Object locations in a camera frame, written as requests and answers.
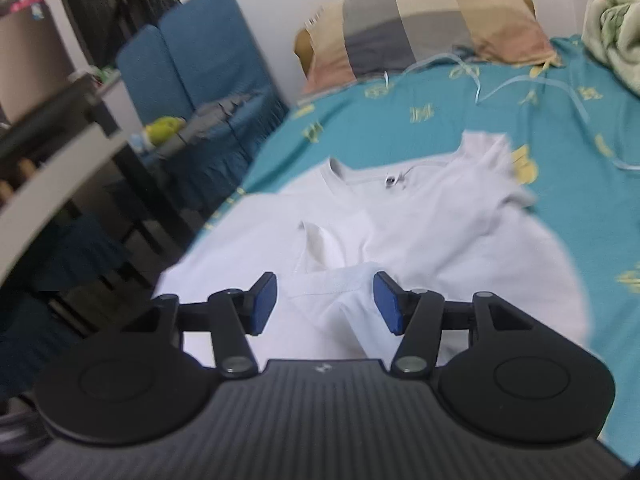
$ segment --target blanket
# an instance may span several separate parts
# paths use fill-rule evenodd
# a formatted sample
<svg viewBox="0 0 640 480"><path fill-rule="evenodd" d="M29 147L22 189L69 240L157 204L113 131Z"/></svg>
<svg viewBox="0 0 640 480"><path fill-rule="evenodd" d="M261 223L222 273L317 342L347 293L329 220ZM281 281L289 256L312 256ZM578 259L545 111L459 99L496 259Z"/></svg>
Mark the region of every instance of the blanket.
<svg viewBox="0 0 640 480"><path fill-rule="evenodd" d="M640 0L589 0L582 41L640 96Z"/></svg>

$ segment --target blue cushion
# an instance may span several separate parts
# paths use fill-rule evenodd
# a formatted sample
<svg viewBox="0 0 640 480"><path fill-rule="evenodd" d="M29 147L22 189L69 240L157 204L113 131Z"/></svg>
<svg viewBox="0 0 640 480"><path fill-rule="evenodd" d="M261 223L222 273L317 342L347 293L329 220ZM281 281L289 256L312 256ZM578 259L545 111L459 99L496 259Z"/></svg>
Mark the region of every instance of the blue cushion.
<svg viewBox="0 0 640 480"><path fill-rule="evenodd" d="M194 108L272 85L236 0L189 0L159 28Z"/></svg>
<svg viewBox="0 0 640 480"><path fill-rule="evenodd" d="M228 123L208 131L164 164L169 192L191 209L216 208L239 186L264 139L287 113L271 88L236 109Z"/></svg>
<svg viewBox="0 0 640 480"><path fill-rule="evenodd" d="M162 116L191 117L194 108L157 28L140 30L120 50L116 63L143 124Z"/></svg>
<svg viewBox="0 0 640 480"><path fill-rule="evenodd" d="M30 390L45 365L80 338L44 303L4 291L0 309L0 400Z"/></svg>

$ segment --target pillow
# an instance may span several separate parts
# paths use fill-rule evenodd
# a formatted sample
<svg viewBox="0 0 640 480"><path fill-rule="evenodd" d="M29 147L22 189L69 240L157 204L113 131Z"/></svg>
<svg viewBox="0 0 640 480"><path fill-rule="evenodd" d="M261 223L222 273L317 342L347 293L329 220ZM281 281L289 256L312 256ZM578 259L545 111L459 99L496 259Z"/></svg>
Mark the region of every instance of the pillow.
<svg viewBox="0 0 640 480"><path fill-rule="evenodd" d="M531 0L337 0L307 23L305 93L401 72L434 54L559 65Z"/></svg>

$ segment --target teal bedsheet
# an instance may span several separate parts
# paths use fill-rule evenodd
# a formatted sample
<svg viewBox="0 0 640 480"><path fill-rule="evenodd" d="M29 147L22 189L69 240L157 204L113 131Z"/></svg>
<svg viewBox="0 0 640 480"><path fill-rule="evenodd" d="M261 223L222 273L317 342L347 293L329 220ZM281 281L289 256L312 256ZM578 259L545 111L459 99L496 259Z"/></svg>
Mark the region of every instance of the teal bedsheet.
<svg viewBox="0 0 640 480"><path fill-rule="evenodd" d="M359 84L290 113L265 143L242 188L214 214L212 228L244 193L270 192L330 155L353 168L452 152L462 131L505 132L519 179L537 194L534 211L564 240L588 289L591 350L616 381L605 440L624 460L640 457L640 100L584 54L578 36L556 39L564 67L538 79L575 89L591 120L562 90L517 82L474 103L476 85L456 64L402 79ZM481 96L530 67L472 64Z"/></svg>

